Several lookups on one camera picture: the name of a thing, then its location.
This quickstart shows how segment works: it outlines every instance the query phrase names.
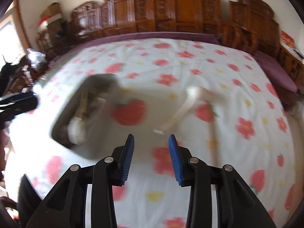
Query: metal screw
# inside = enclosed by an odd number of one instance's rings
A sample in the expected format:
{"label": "metal screw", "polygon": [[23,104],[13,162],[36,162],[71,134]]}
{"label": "metal screw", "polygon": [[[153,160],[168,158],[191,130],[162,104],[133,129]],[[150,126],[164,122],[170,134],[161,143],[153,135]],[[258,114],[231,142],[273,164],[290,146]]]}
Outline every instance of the metal screw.
{"label": "metal screw", "polygon": [[190,158],[190,163],[197,164],[199,162],[198,158]]}
{"label": "metal screw", "polygon": [[79,169],[79,166],[76,164],[73,164],[70,168],[71,171],[77,171]]}
{"label": "metal screw", "polygon": [[231,165],[229,165],[229,164],[226,164],[226,165],[224,166],[224,169],[227,170],[227,171],[232,171],[232,170],[233,170],[233,167],[232,167]]}
{"label": "metal screw", "polygon": [[104,161],[105,161],[106,163],[112,163],[112,162],[114,161],[114,158],[112,158],[112,157],[106,157],[106,158],[104,159]]}

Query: white floral bed sheet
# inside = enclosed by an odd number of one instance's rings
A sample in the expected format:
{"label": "white floral bed sheet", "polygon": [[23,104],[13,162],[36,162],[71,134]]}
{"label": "white floral bed sheet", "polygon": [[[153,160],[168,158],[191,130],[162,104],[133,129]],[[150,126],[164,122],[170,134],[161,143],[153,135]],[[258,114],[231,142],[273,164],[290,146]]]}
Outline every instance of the white floral bed sheet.
{"label": "white floral bed sheet", "polygon": [[[233,165],[277,227],[284,225],[295,181],[294,149],[273,86],[250,55],[185,40],[131,40],[86,48],[45,85],[39,107],[10,126],[14,149],[26,156],[27,176],[40,197],[70,165],[98,161],[63,147],[51,138],[51,130],[79,84],[100,73],[117,74],[124,90],[123,105],[114,108],[109,135],[100,145],[100,158],[123,145],[129,133],[135,136],[129,179],[113,188],[120,228],[185,227],[190,189],[178,186],[168,138],[154,134],[153,128],[179,109],[189,85],[203,86],[219,98],[211,106],[199,104],[171,133],[207,164],[216,145],[220,166]],[[215,122],[216,141],[209,139],[210,122]],[[216,215],[213,220],[216,227]]]}

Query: silver bolt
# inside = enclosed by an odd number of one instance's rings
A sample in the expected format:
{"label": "silver bolt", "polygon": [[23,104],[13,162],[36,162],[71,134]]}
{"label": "silver bolt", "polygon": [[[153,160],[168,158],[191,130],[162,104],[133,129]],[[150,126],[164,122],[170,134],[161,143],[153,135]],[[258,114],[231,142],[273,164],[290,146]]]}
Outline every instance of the silver bolt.
{"label": "silver bolt", "polygon": [[105,161],[106,163],[112,163],[112,162],[114,161],[114,158],[112,158],[112,157],[106,157],[106,158],[104,159],[104,161]]}
{"label": "silver bolt", "polygon": [[198,158],[190,158],[190,163],[197,164],[199,162]]}
{"label": "silver bolt", "polygon": [[226,165],[224,166],[224,169],[227,170],[227,171],[232,171],[232,170],[233,170],[233,167],[232,167],[231,165],[229,165],[229,164],[226,164]]}
{"label": "silver bolt", "polygon": [[70,168],[71,171],[77,171],[79,169],[79,166],[76,164],[73,164]]}

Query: bed sheet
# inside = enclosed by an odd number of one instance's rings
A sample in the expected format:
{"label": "bed sheet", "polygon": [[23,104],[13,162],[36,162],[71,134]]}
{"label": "bed sheet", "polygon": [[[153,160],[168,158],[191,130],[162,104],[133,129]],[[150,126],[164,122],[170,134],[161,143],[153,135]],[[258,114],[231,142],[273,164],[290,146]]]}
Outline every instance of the bed sheet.
{"label": "bed sheet", "polygon": [[[167,137],[153,128],[172,116],[186,99],[189,85],[215,93],[211,106],[200,103],[172,131],[193,156],[220,166],[231,164],[257,194],[277,227],[288,219],[293,194],[294,149],[282,105],[269,80],[248,54],[201,42],[145,39],[83,49],[53,76],[40,93],[39,107],[19,115],[10,126],[17,154],[26,156],[27,176],[42,198],[80,157],[51,138],[61,111],[88,76],[117,74],[124,91],[112,124],[100,143],[100,158],[135,136],[129,179],[114,187],[117,223],[128,228],[185,227],[189,188],[175,181]],[[216,141],[208,126],[215,122]],[[31,128],[31,136],[24,124]],[[213,200],[213,211],[216,202]],[[216,227],[216,215],[213,216]]]}

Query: clear plastic bag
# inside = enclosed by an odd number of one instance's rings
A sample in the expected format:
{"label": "clear plastic bag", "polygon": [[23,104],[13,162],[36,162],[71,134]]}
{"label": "clear plastic bag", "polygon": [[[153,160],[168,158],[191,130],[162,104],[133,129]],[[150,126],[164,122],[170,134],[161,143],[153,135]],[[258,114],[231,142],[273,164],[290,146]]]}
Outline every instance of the clear plastic bag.
{"label": "clear plastic bag", "polygon": [[47,65],[48,62],[45,59],[45,54],[34,51],[33,49],[27,49],[27,58],[31,61],[31,66],[36,71],[39,71],[43,66]]}

